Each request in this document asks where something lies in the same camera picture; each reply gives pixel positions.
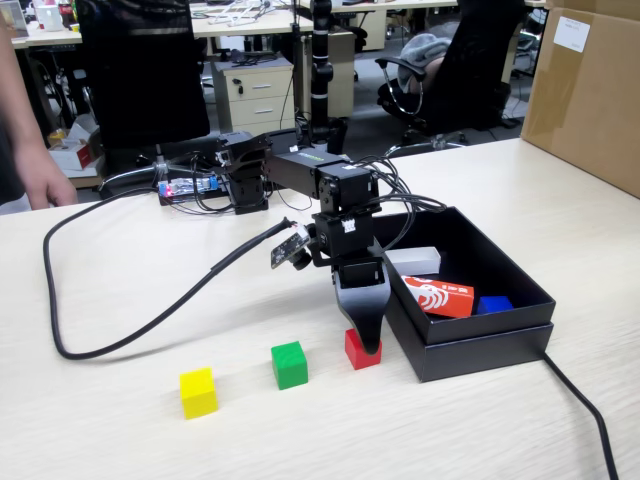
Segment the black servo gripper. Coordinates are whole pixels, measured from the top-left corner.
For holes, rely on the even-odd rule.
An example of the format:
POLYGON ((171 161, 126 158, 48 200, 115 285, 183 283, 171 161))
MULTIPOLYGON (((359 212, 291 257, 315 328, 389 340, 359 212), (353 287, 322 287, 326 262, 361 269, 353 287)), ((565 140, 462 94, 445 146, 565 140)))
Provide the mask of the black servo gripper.
POLYGON ((355 329, 365 353, 376 355, 391 284, 382 258, 371 251, 373 218, 370 214, 341 217, 327 213, 312 218, 313 263, 331 268, 340 311, 355 329))

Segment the bare person hand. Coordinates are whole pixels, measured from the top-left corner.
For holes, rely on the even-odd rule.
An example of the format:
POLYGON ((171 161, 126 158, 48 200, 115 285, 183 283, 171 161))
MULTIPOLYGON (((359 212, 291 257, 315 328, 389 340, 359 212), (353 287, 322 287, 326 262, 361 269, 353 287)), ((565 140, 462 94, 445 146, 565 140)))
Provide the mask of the bare person hand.
POLYGON ((76 189, 44 146, 19 146, 14 160, 32 210, 77 203, 76 189))

